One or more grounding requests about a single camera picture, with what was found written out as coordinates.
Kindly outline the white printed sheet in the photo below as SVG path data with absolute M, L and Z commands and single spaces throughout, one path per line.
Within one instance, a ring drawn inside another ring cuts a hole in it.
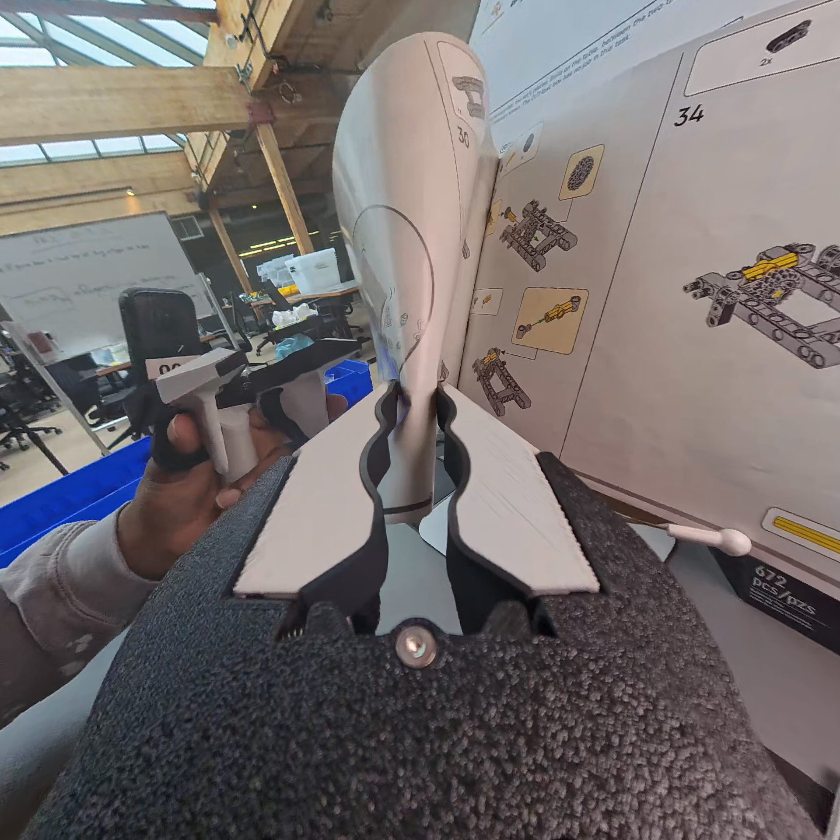
M 495 131 L 570 83 L 588 88 L 701 36 L 779 12 L 779 1 L 484 1 L 469 46 Z

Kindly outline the metal book stand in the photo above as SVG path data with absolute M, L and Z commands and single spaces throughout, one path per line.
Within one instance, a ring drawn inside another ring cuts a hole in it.
M 731 557 L 749 555 L 753 547 L 749 537 L 738 530 L 695 528 L 671 522 L 645 521 L 626 513 L 620 513 L 619 516 L 664 563 L 680 543 L 702 545 Z

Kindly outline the clear plastic storage box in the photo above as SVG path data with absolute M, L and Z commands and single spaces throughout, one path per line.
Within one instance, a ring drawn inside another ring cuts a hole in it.
M 318 296 L 334 291 L 341 283 L 340 267 L 334 248 L 289 258 L 285 269 L 292 284 L 302 296 Z

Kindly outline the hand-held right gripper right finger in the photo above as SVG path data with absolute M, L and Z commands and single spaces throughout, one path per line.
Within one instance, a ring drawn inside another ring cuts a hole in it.
M 601 583 L 551 482 L 560 462 L 450 385 L 437 389 L 447 510 L 447 574 L 458 619 L 485 621 L 502 602 L 526 613 L 547 597 Z

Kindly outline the grey desk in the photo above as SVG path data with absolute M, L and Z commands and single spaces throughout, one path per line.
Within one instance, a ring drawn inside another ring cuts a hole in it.
M 443 523 L 388 528 L 392 560 L 380 631 L 419 614 L 458 628 L 445 572 Z M 820 829 L 838 784 L 838 655 L 742 602 L 708 549 L 663 530 L 632 529 L 682 586 L 726 659 L 752 728 Z M 2 730 L 2 838 L 17 838 L 67 763 L 124 633 L 80 675 Z

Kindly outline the building instruction booklet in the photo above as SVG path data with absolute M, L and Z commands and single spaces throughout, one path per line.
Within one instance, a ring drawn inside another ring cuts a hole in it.
M 387 47 L 333 148 L 384 380 L 447 376 L 593 489 L 838 586 L 838 2 L 495 131 L 469 44 Z

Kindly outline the person's left forearm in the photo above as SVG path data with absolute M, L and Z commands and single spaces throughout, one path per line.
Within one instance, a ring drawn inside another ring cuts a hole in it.
M 126 564 L 121 512 L 58 526 L 2 570 L 2 728 L 74 679 L 158 586 Z

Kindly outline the person's left hand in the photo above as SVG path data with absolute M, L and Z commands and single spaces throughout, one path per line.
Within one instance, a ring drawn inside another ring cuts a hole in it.
M 117 522 L 119 548 L 128 568 L 158 581 L 228 509 L 238 503 L 279 459 L 292 455 L 289 437 L 270 426 L 257 406 L 248 413 L 259 461 L 229 485 L 211 461 L 168 471 L 151 459 Z

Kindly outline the wooden background table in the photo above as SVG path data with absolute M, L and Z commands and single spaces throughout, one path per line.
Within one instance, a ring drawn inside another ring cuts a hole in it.
M 348 317 L 354 312 L 357 290 L 354 283 L 339 283 L 305 292 L 296 285 L 278 287 L 264 279 L 256 291 L 225 299 L 223 310 L 230 312 L 236 328 L 247 329 L 246 319 L 251 318 L 267 334 L 300 327 L 328 338 L 354 339 L 361 329 L 351 326 Z

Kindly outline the black toy car set box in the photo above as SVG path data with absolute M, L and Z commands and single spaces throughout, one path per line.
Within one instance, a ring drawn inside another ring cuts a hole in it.
M 710 553 L 741 601 L 839 654 L 836 598 L 750 556 Z

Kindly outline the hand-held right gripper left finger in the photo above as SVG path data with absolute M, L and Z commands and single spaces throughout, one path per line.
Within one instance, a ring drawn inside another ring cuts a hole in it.
M 359 611 L 385 580 L 378 486 L 391 460 L 399 385 L 383 383 L 304 444 L 234 584 L 238 597 Z

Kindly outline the large whiteboard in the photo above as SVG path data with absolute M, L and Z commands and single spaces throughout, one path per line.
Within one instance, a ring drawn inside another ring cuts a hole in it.
M 1 238 L 2 307 L 25 338 L 49 337 L 51 361 L 124 341 L 119 295 L 135 287 L 183 291 L 199 318 L 214 314 L 167 213 Z

